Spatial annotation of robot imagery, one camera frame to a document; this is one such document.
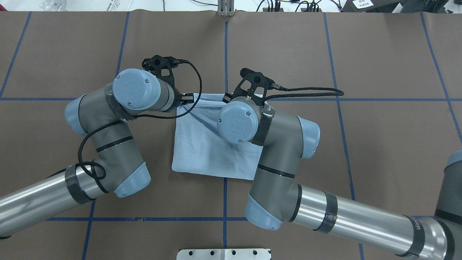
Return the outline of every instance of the blue joint cap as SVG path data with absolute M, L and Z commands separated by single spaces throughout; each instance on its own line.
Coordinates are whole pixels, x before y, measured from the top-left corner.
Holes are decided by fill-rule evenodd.
M 123 107 L 144 110 L 160 97 L 160 83 L 151 73 L 137 68 L 120 72 L 112 84 L 114 97 Z
M 258 117 L 248 104 L 233 101 L 221 109 L 217 127 L 218 133 L 226 141 L 234 144 L 244 143 L 257 133 Z
M 446 168 L 449 167 L 451 164 L 454 164 L 459 161 L 462 161 L 462 150 L 459 150 L 451 154 L 451 156 L 449 156 L 448 164 L 446 165 L 444 170 L 446 170 Z
M 151 182 L 151 176 L 146 167 L 146 162 L 143 162 L 128 178 L 126 178 L 115 190 L 114 193 L 123 198 L 146 188 Z
M 278 230 L 282 225 L 281 220 L 271 215 L 250 194 L 245 205 L 245 217 L 252 224 L 262 229 Z
M 86 136 L 87 133 L 83 130 L 82 126 L 80 125 L 79 120 L 79 107 L 80 101 L 86 94 L 82 95 L 78 99 L 72 100 L 69 104 L 67 104 L 64 110 L 64 117 L 66 118 L 67 124 L 74 130 L 74 132 L 78 133 L 81 136 Z
M 319 138 L 321 136 L 321 130 L 319 129 L 319 125 L 315 122 L 303 119 L 299 116 L 297 116 L 297 118 L 302 126 L 303 134 L 303 153 L 301 158 L 309 159 L 316 152 L 316 148 L 319 144 Z

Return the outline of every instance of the white cloth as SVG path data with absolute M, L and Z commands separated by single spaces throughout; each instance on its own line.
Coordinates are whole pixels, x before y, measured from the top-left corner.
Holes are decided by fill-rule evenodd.
M 249 142 L 230 144 L 221 138 L 217 119 L 225 105 L 223 96 L 202 94 L 189 114 L 176 119 L 172 162 L 175 172 L 253 180 L 262 147 Z M 176 114 L 190 107 L 178 107 Z

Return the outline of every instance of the robotic arm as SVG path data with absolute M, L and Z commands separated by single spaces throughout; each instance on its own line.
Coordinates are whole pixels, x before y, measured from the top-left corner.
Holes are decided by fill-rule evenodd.
M 462 259 L 462 151 L 445 170 L 435 218 L 417 220 L 296 184 L 298 161 L 318 146 L 318 125 L 264 104 L 267 89 L 282 88 L 273 80 L 246 68 L 241 76 L 251 87 L 241 89 L 242 81 L 225 94 L 217 125 L 230 143 L 263 146 L 245 208 L 250 222 L 270 230 L 293 222 L 407 259 Z M 255 96 L 257 87 L 264 88 L 263 97 Z
M 175 88 L 171 69 L 182 63 L 190 64 L 197 72 L 186 60 L 154 56 L 143 61 L 145 70 L 126 69 L 113 83 L 68 104 L 67 123 L 76 133 L 86 136 L 79 148 L 79 163 L 0 198 L 0 238 L 8 238 L 105 193 L 113 191 L 122 198 L 145 188 L 151 177 L 127 123 L 139 117 L 181 116 L 138 114 L 169 112 L 193 102 L 192 94 L 182 95 Z M 162 76 L 164 69 L 169 71 L 168 76 Z M 83 162 L 81 152 L 88 138 L 97 147 L 98 158 Z

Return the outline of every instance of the black rubber band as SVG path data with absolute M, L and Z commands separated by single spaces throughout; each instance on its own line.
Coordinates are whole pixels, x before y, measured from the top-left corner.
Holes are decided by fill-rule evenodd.
M 462 217 L 456 214 L 449 213 L 444 210 L 435 210 L 435 216 L 449 220 L 451 222 L 457 223 L 459 225 L 462 225 Z
M 276 170 L 276 169 L 273 169 L 273 168 L 270 168 L 270 167 L 266 167 L 264 165 L 261 165 L 261 164 L 258 164 L 258 167 L 262 170 L 265 170 L 267 172 L 270 172 L 270 173 L 275 173 L 275 174 L 279 174 L 281 176 L 284 176 L 284 177 L 289 177 L 289 178 L 295 178 L 295 174 L 292 174 L 292 173 L 286 173 L 286 172 L 282 172 L 280 170 Z
M 94 165 L 90 165 L 91 167 L 91 172 L 94 173 L 96 175 L 96 169 L 95 169 L 95 166 Z M 106 190 L 104 188 L 104 186 L 101 184 L 101 181 L 99 179 L 95 179 L 95 182 L 96 182 L 96 185 L 98 185 L 99 189 L 104 192 L 104 193 L 109 193 L 108 190 Z
M 123 143 L 123 142 L 126 142 L 126 141 L 128 141 L 128 140 L 132 140 L 132 139 L 133 139 L 133 136 L 127 136 L 127 137 L 121 138 L 121 139 L 119 139 L 119 140 L 110 142 L 110 143 L 108 143 L 108 144 L 106 144 L 106 145 L 103 145 L 103 146 L 97 148 L 97 149 L 96 149 L 96 152 L 99 153 L 99 152 L 101 152 L 101 151 L 103 151 L 103 150 L 106 150 L 106 149 L 111 148 L 111 147 L 113 147 L 113 146 L 115 146 L 115 145 L 121 144 L 121 143 Z
M 95 198 L 90 198 L 85 191 L 80 188 L 79 180 L 75 174 L 75 165 L 71 165 L 66 169 L 64 174 L 67 190 L 71 194 L 72 198 L 79 204 L 87 204 L 95 200 Z
M 337 211 L 339 209 L 339 205 L 337 202 L 337 196 L 330 192 L 323 192 L 326 194 L 326 214 L 324 215 L 324 219 L 322 220 L 319 228 L 314 229 L 314 231 L 327 234 L 332 230 L 337 222 Z
M 406 216 L 406 215 L 404 216 L 407 217 L 411 221 L 412 228 L 414 229 L 414 239 L 412 241 L 412 245 L 409 248 L 409 250 L 405 252 L 404 254 L 397 254 L 397 256 L 403 257 L 403 256 L 407 256 L 408 254 L 419 256 L 419 254 L 422 252 L 422 249 L 424 249 L 424 245 L 425 245 L 424 227 L 422 226 L 419 220 L 413 217 Z
M 295 210 L 293 211 L 292 217 L 290 218 L 289 222 L 294 221 L 295 217 L 297 216 L 298 210 L 300 209 L 300 203 L 302 202 L 302 186 L 297 184 L 298 186 L 298 198 L 297 198 L 297 205 L 295 206 Z
M 112 93 L 112 84 L 107 85 L 104 94 L 106 95 L 106 102 L 109 105 L 109 108 L 112 112 L 119 118 L 120 121 L 128 124 L 129 122 L 135 120 L 136 118 L 128 114 L 122 105 L 116 100 L 114 94 Z
M 435 219 L 443 228 L 444 233 L 446 234 L 446 241 L 448 243 L 448 249 L 446 249 L 446 256 L 443 260 L 452 260 L 454 258 L 454 253 L 456 251 L 456 242 L 454 241 L 454 236 L 449 229 L 449 227 L 441 220 Z
M 274 117 L 274 108 L 268 104 L 263 107 L 263 113 L 261 114 L 260 122 L 258 123 L 257 133 L 252 140 L 253 144 L 263 146 L 268 135 L 269 127 Z

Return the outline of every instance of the round blue cap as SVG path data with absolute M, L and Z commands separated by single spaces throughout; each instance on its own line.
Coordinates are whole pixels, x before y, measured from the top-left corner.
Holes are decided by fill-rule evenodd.
M 248 104 L 233 101 L 220 111 L 217 121 L 220 136 L 230 143 L 243 143 L 257 133 L 258 117 Z
M 123 107 L 144 110 L 160 97 L 160 83 L 151 73 L 137 68 L 120 72 L 112 84 L 114 97 Z
M 303 134 L 303 153 L 301 158 L 309 159 L 316 152 L 316 148 L 319 144 L 319 138 L 321 136 L 321 130 L 315 122 L 303 119 L 299 116 L 297 117 L 300 121 L 300 125 L 302 126 Z
M 446 168 L 449 167 L 449 165 L 456 163 L 458 161 L 462 161 L 462 150 L 459 150 L 451 154 L 451 156 L 449 156 L 448 164 L 446 165 L 444 169 L 446 170 Z
M 64 110 L 64 117 L 66 118 L 67 124 L 72 128 L 72 130 L 74 130 L 74 132 L 78 133 L 81 136 L 87 135 L 87 133 L 85 133 L 82 126 L 80 125 L 79 120 L 80 101 L 85 95 L 82 95 L 78 99 L 72 100 L 69 104 L 67 104 Z
M 282 224 L 281 220 L 271 215 L 250 194 L 245 205 L 245 217 L 252 224 L 262 229 L 278 230 Z
M 115 190 L 114 193 L 123 198 L 146 188 L 151 182 L 151 176 L 143 162 L 130 176 L 128 176 Z

